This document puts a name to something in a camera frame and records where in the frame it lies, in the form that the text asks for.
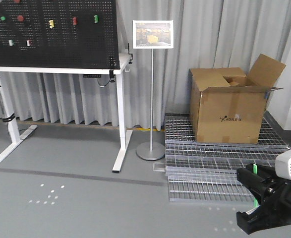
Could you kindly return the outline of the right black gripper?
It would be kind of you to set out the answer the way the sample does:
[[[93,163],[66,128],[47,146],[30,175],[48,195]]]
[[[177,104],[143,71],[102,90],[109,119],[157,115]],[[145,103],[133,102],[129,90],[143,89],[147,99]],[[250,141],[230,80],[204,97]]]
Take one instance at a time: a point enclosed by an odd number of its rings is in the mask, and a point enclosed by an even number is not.
[[[236,213],[237,225],[245,233],[291,225],[291,180],[278,177],[275,167],[259,164],[237,169],[236,178],[260,205],[251,213]],[[273,201],[264,202],[268,196]]]

